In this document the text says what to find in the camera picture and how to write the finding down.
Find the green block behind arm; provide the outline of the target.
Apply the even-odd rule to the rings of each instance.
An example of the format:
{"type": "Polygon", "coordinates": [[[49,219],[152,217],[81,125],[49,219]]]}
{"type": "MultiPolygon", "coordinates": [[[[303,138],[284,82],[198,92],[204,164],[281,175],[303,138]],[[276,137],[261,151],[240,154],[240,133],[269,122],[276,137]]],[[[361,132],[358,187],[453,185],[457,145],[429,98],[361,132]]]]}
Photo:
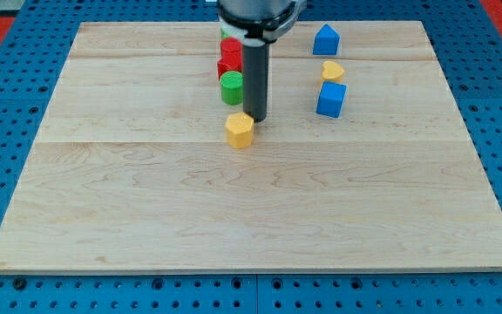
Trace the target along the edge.
{"type": "Polygon", "coordinates": [[[221,36],[221,39],[229,37],[228,33],[224,29],[220,30],[220,36],[221,36]]]}

